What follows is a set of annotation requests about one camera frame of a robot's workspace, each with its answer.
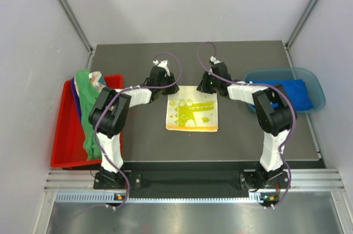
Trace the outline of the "yellow patterned towel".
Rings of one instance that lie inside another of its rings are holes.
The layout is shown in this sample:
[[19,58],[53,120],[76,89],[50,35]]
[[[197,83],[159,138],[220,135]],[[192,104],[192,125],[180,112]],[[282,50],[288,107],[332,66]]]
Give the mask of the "yellow patterned towel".
[[180,86],[168,96],[165,127],[170,131],[218,131],[217,95],[199,92],[196,86]]

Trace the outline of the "blue towel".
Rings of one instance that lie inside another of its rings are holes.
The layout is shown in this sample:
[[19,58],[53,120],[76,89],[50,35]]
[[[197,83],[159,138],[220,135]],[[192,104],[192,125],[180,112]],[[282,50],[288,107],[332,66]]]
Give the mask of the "blue towel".
[[250,81],[251,83],[262,83],[262,84],[281,84],[289,99],[292,102],[297,112],[307,111],[313,109],[314,105],[309,98],[306,84],[301,79],[285,79],[285,80],[274,80],[274,81]]

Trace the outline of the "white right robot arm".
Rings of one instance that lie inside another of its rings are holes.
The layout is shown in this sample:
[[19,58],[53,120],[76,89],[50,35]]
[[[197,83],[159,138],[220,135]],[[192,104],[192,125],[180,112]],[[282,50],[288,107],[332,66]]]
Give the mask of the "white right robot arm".
[[214,56],[197,91],[230,100],[245,102],[255,108],[256,117],[264,132],[263,151],[255,170],[256,188],[271,187],[283,173],[285,141],[291,133],[297,115],[281,84],[233,81],[224,62]]

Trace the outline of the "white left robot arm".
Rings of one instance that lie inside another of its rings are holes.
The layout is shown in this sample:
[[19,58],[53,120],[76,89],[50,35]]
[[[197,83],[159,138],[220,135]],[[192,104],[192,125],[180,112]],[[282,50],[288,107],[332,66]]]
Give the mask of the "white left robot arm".
[[119,171],[124,161],[121,154],[120,133],[122,132],[130,108],[149,104],[160,95],[171,95],[179,91],[168,62],[155,62],[149,77],[140,86],[125,89],[104,87],[89,114],[97,144],[101,149],[101,173],[113,188],[124,184],[125,175]]

